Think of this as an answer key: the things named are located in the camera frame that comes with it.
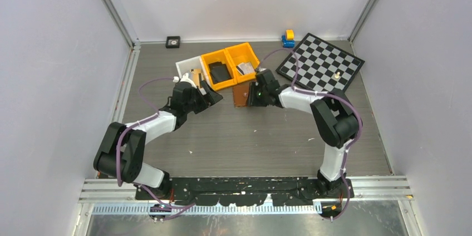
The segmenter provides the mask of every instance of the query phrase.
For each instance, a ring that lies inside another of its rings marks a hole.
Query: blue toy
[[[287,40],[285,35],[282,35],[282,46],[284,48],[293,48],[295,47],[295,40]]]

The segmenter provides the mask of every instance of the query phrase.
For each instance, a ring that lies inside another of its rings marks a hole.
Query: orange bin
[[[205,70],[208,74],[208,79],[210,80],[213,90],[221,90],[226,87],[231,87],[237,84],[235,76],[238,73],[237,71],[235,71],[235,65],[226,49],[203,54],[201,56],[201,60],[203,61],[203,65],[205,66]],[[228,69],[228,72],[231,75],[230,80],[226,80],[216,84],[213,83],[212,76],[210,75],[210,67],[208,65],[214,62],[221,62],[226,65],[226,68]]]
[[[255,69],[259,66],[259,59],[254,54],[249,42],[242,43],[239,45],[231,46],[226,48],[234,64],[234,74],[236,76],[237,83],[246,82],[255,79],[255,73],[247,75],[241,75],[236,66],[242,62],[250,62],[252,67]]]

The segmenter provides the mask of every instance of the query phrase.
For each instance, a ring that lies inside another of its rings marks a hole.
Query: checkered board
[[[364,61],[342,49],[308,33],[293,49],[298,54],[298,76],[296,84],[305,89],[345,91]],[[295,77],[295,58],[290,54],[276,69],[283,77]]]

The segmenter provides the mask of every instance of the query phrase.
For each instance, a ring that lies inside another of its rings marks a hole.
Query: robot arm
[[[339,89],[330,93],[349,102]],[[273,105],[312,114],[325,142],[323,164],[318,171],[318,188],[321,192],[327,192],[341,184],[341,165],[346,146],[359,130],[351,109],[329,97],[295,92],[290,85],[281,86],[270,70],[256,73],[256,82],[249,86],[248,105]]]
[[[170,189],[169,173],[143,163],[144,146],[153,139],[180,128],[186,122],[188,113],[198,114],[223,98],[205,81],[201,81],[200,86],[201,88],[197,87],[184,75],[175,84],[172,96],[168,98],[168,103],[159,109],[159,113],[138,121],[137,126],[135,122],[111,123],[95,156],[95,170],[116,177],[116,148],[126,145],[124,150],[120,151],[122,180],[127,183],[145,184],[166,194]],[[122,146],[117,146],[120,135],[130,126],[134,127],[125,135]]]

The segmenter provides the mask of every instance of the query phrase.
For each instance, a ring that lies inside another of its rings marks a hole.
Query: white backdrop
[[[141,41],[279,38],[312,32],[346,39],[368,0],[114,0]]]
[[[100,0],[0,0],[0,49],[0,234],[70,235],[129,48]]]
[[[354,41],[395,173],[426,235],[471,235],[472,0],[378,0]]]

